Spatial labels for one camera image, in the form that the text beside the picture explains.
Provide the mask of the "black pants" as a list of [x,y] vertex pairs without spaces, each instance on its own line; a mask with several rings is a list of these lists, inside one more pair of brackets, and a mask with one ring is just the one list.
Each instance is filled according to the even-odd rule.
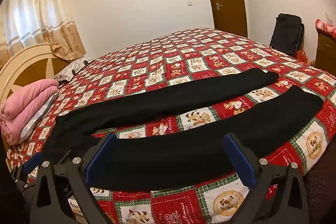
[[321,97],[292,86],[280,95],[268,86],[278,75],[253,68],[221,77],[94,103],[56,118],[42,154],[52,164],[67,153],[82,157],[98,143],[100,130],[153,123],[173,133],[119,136],[96,166],[89,186],[146,192],[185,187],[220,178],[233,168],[222,139],[233,133],[257,157],[270,155],[299,133],[322,109]]

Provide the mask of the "grey patterned pillow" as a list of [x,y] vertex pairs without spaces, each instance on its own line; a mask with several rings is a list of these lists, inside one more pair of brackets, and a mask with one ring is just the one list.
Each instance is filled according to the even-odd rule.
[[35,112],[35,114],[31,117],[31,119],[27,122],[27,124],[23,127],[20,135],[18,144],[22,144],[26,141],[31,134],[33,133],[34,129],[37,127],[39,122],[43,119],[43,117],[47,114],[49,109],[51,108],[53,102],[58,97],[59,93],[55,93],[46,102]]

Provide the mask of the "pink folded blanket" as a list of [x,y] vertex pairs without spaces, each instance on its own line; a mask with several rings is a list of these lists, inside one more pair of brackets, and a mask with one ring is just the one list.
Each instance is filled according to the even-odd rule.
[[43,104],[58,92],[54,79],[38,80],[14,92],[1,107],[1,133],[8,145],[15,145],[25,125]]

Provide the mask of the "white patterned pillow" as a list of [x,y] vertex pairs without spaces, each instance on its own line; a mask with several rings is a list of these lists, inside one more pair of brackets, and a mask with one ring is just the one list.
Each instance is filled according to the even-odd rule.
[[70,82],[84,67],[88,66],[94,59],[88,57],[81,57],[72,61],[63,70],[54,76],[54,80],[58,83]]

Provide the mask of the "cream wooden headboard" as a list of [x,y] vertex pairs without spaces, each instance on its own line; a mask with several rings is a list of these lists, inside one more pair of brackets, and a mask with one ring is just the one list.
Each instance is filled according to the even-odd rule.
[[48,43],[21,50],[1,69],[1,104],[22,87],[37,80],[51,79],[69,64],[55,56]]

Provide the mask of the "red patchwork bedspread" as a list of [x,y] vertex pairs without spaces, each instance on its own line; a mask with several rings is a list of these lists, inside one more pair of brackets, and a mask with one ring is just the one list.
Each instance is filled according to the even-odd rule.
[[[93,103],[148,92],[208,77],[260,68],[279,79],[268,86],[276,95],[296,85],[324,100],[322,110],[290,141],[269,156],[274,164],[296,162],[304,173],[327,154],[335,136],[335,77],[253,40],[210,28],[175,32],[96,58],[70,82],[64,82],[53,105],[22,144],[8,150],[11,166],[20,166],[42,150],[56,117]],[[153,123],[118,128],[117,137],[173,133]],[[222,223],[234,214],[248,193],[235,174],[178,189],[113,192],[92,189],[113,223]]]

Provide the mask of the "red bag on floor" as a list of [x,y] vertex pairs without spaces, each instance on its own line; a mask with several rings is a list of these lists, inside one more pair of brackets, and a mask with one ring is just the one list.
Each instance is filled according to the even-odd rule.
[[305,50],[298,50],[298,51],[295,53],[295,58],[296,58],[298,61],[307,64],[308,59],[307,59],[307,55],[306,55]]

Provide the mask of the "brown wooden dresser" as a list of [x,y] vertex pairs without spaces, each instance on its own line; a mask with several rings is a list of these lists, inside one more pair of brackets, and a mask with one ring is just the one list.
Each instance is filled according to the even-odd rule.
[[317,53],[315,67],[336,75],[336,42],[322,31],[317,31]]

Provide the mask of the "black folding chair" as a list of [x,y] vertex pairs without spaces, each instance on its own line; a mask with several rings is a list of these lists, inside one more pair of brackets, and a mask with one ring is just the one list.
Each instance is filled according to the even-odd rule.
[[299,16],[279,14],[269,46],[291,57],[301,48],[304,24]]

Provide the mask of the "beige patterned curtain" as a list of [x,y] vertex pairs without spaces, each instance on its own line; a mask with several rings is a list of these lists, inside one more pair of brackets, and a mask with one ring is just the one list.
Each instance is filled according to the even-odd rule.
[[53,54],[65,61],[86,54],[68,0],[3,0],[1,65],[39,43],[49,44]]

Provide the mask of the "red cloth on dresser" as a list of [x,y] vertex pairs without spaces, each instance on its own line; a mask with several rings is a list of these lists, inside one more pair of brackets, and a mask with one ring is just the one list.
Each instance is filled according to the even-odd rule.
[[320,19],[315,21],[315,29],[319,34],[324,34],[329,38],[336,40],[336,26],[327,24]]

